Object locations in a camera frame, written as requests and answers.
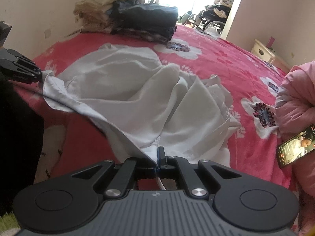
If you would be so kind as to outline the smartphone with lit screen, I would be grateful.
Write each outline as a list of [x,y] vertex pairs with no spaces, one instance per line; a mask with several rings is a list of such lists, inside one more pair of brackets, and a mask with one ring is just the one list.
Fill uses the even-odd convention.
[[280,169],[314,151],[314,133],[314,125],[310,125],[301,133],[277,146],[275,155]]

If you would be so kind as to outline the person black sleeve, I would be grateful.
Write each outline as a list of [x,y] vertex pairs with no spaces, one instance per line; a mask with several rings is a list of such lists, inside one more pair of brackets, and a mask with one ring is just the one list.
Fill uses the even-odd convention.
[[1,215],[33,184],[43,145],[44,120],[1,80]]

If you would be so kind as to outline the pink quilted jacket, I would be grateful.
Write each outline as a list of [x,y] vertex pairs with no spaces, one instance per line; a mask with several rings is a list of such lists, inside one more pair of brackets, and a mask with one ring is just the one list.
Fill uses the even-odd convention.
[[[314,61],[295,65],[277,93],[275,113],[283,141],[314,124]],[[299,235],[314,228],[314,151],[293,162],[295,178],[303,190]]]

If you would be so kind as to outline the white shirt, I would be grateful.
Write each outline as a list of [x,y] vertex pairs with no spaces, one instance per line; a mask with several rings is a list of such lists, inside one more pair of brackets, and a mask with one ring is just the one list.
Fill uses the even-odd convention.
[[43,94],[53,109],[88,116],[119,161],[157,162],[158,147],[196,164],[229,166],[229,137],[240,127],[231,93],[217,75],[202,80],[175,63],[163,65],[148,47],[104,44],[61,74],[44,71]]

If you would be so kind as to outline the dark folded clothes stack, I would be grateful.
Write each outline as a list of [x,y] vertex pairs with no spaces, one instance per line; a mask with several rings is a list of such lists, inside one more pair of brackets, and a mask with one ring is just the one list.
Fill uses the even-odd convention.
[[107,15],[113,20],[113,33],[131,35],[151,42],[171,41],[178,20],[178,8],[137,0],[114,1]]

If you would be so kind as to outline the cream nightstand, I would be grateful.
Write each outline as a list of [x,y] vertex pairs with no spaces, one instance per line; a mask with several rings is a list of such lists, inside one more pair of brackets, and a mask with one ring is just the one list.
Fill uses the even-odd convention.
[[275,61],[275,54],[257,39],[251,53],[267,63],[272,64]]

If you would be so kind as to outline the wheelchair with clothes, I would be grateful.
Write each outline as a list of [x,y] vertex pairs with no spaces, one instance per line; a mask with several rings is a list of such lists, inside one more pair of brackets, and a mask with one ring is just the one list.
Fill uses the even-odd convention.
[[205,6],[203,11],[195,17],[193,28],[210,35],[215,31],[222,34],[234,0],[217,0],[213,5]]

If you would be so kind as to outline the pink cup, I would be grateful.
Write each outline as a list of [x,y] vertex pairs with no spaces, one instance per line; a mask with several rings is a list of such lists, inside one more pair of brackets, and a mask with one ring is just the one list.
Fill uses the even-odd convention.
[[268,42],[267,42],[267,44],[266,44],[266,47],[267,47],[268,49],[271,49],[271,48],[272,48],[272,45],[273,45],[273,43],[274,43],[274,41],[275,41],[275,38],[270,37],[269,40],[268,40]]

